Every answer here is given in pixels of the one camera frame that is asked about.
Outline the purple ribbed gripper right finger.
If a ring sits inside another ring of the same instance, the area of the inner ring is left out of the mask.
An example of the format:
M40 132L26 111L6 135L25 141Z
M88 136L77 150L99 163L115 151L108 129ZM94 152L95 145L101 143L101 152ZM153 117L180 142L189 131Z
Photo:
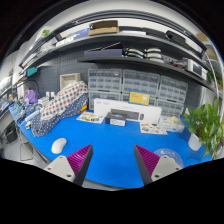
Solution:
M156 155L139 145L134 146L134 156L144 185L181 170L175 160L168 155Z

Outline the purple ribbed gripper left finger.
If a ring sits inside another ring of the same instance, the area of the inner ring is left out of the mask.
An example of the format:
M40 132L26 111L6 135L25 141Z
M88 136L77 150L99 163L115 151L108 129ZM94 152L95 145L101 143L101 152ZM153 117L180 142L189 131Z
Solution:
M58 156L45 168L45 171L81 186L92 156L93 146L87 145L69 156Z

